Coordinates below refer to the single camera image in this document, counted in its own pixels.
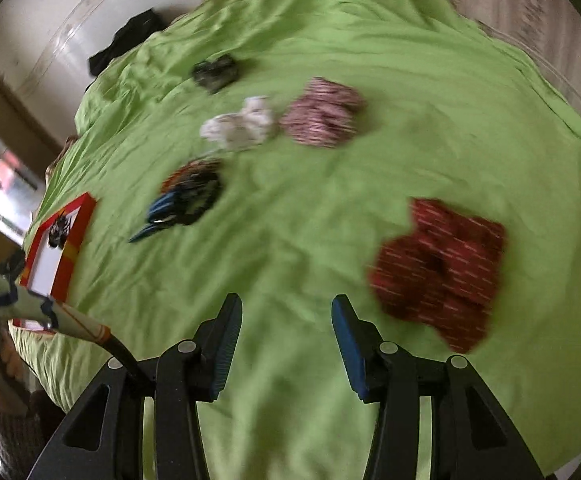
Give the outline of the left hand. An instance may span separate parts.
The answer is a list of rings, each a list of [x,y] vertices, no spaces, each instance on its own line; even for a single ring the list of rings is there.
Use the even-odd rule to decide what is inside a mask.
[[[15,350],[10,335],[0,328],[0,412],[25,417],[29,404],[25,363]]]

